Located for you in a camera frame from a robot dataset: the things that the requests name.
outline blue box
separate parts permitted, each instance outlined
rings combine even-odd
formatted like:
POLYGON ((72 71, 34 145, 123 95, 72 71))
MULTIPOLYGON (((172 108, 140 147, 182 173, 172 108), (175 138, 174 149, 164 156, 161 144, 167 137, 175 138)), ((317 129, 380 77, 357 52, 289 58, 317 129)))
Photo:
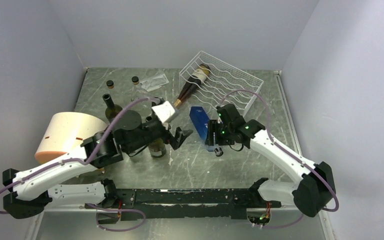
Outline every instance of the blue box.
MULTIPOLYGON (((192 106, 190 108, 189 117, 195 126, 196 132, 202 140, 202 144, 205 144, 208 132, 208 121, 210 118, 202 106, 192 106)), ((213 152, 216 147, 217 146, 205 145, 208 152, 213 152)))

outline bottle neck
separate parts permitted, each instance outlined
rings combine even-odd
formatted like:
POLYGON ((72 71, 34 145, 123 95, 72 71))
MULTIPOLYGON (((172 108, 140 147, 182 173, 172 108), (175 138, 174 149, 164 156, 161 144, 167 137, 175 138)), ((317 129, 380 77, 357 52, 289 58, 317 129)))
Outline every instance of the bottle neck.
POLYGON ((113 109, 116 107, 116 105, 114 104, 113 102, 113 99, 111 98, 111 96, 109 94, 104 94, 102 96, 103 98, 103 101, 105 102, 106 106, 109 108, 109 109, 113 109))

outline scratched metal surface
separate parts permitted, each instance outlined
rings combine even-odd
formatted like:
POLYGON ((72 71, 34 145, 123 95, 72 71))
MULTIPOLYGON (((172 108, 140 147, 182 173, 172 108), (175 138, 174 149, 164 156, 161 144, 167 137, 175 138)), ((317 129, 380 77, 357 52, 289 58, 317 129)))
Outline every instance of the scratched metal surface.
MULTIPOLYGON (((272 210, 271 226, 296 220, 297 210, 272 210)), ((131 228, 137 221, 106 225, 113 229, 131 228)), ((251 227, 247 220, 228 217, 147 219, 145 224, 127 232, 103 231, 96 226, 95 214, 87 212, 45 212, 37 240, 324 240, 318 217, 304 217, 299 223, 281 229, 251 227)))
MULTIPOLYGON (((86 74, 75 111, 90 114, 106 121, 106 108, 102 95, 110 93, 114 101, 126 106, 132 98, 131 77, 140 79, 165 73, 169 84, 153 91, 153 96, 160 96, 169 101, 177 97, 182 83, 179 83, 179 69, 144 69, 144 68, 90 68, 86 74), (107 80, 113 80, 115 87, 108 89, 107 80)), ((248 71, 264 80, 261 95, 267 100, 271 118, 273 135, 290 148, 293 144, 292 131, 288 125, 288 117, 284 110, 278 83, 271 71, 248 71)), ((202 106, 195 97, 191 97, 180 108, 180 116, 172 123, 173 127, 194 129, 189 119, 190 106, 202 106)), ((203 105, 210 117, 216 113, 208 105, 203 105)), ((135 108, 142 116, 149 113, 147 105, 135 108)), ((255 101, 246 120, 256 119, 267 125, 263 105, 255 101)), ((105 173, 88 173, 67 181, 67 184, 92 183, 103 178, 114 180, 117 188, 248 188, 261 177, 269 177, 279 181, 290 179, 264 156, 244 149, 235 152, 224 148, 222 157, 215 157, 207 152, 200 142, 197 133, 192 134, 184 145, 173 151, 167 146, 167 154, 163 158, 151 158, 147 150, 134 158, 124 155, 122 162, 105 167, 105 173)), ((297 210, 274 209, 271 226, 290 223, 301 213, 297 210)), ((109 228, 129 228, 139 221, 123 221, 109 228)), ((325 239, 319 217, 304 217, 294 226, 282 229, 259 229, 251 227, 247 220, 232 220, 228 217, 147 219, 146 223, 129 232, 107 232, 95 227, 95 215, 87 212, 45 212, 36 239, 140 239, 140 240, 184 240, 213 239, 325 239)))
MULTIPOLYGON (((156 68, 89 68, 75 107, 76 112, 96 116, 106 122, 106 105, 102 100, 105 93, 111 94, 115 103, 126 106, 132 98, 131 78, 138 76, 145 79, 165 73, 169 83, 152 91, 152 96, 163 97, 173 102, 183 85, 179 82, 180 69, 156 68), (114 81, 114 88, 108 89, 106 81, 114 81)), ((291 129, 282 103, 282 96, 272 71, 251 70, 250 74, 262 79, 264 84, 261 95, 269 105, 272 134, 290 148, 294 149, 291 129)), ((143 118, 150 113, 150 103, 136 106, 143 118)), ((189 118, 191 106, 203 106, 210 118, 215 119, 216 111, 190 97, 180 108, 180 115, 172 122, 172 127, 195 130, 189 118)), ((256 119, 267 125, 263 104, 256 100, 245 120, 256 119)), ((104 174, 86 174, 69 180, 68 184, 85 184, 103 178, 114 180, 117 188, 249 188, 262 177, 279 181, 290 181, 277 166, 253 150, 244 148, 241 152, 223 148, 224 155, 216 157, 208 152, 196 132, 174 151, 167 145, 167 154, 162 158, 152 158, 146 149, 135 157, 128 157, 121 162, 105 167, 104 174)))

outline white wire rack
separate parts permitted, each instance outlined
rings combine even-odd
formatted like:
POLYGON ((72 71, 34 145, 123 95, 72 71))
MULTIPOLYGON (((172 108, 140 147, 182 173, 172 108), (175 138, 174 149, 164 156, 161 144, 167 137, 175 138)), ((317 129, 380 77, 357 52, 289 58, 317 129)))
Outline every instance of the white wire rack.
MULTIPOLYGON (((216 109, 224 96, 231 91, 247 89, 259 93, 263 86, 263 80, 246 73, 204 51, 200 51, 179 73, 180 81, 188 81, 193 72, 201 64, 210 68, 207 80, 199 87, 200 89, 192 96, 197 98, 202 107, 216 109)), ((254 103, 256 97, 248 92, 235 92, 225 102, 236 106, 239 113, 245 115, 254 103)))

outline wine bottle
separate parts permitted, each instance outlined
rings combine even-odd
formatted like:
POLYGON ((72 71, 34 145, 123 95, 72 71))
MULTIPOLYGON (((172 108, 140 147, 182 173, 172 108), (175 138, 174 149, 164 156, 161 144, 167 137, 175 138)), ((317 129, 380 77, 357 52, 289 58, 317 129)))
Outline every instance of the wine bottle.
POLYGON ((108 93, 105 93, 102 98, 106 104, 105 117, 111 123, 111 121, 117 116, 117 114, 119 114, 119 112, 123 110, 123 108, 120 105, 114 104, 111 95, 108 93))
MULTIPOLYGON (((156 118, 156 116, 147 116, 145 121, 149 122, 154 118, 156 118)), ((156 159, 163 157, 167 153, 166 145, 161 138, 155 139, 150 144, 148 144, 148 149, 151 157, 156 159)))
POLYGON ((183 88, 180 91, 174 106, 180 106, 191 94, 193 94, 199 86, 207 80, 207 77, 210 75, 210 67, 207 64, 201 64, 199 67, 192 73, 186 83, 183 85, 183 88))

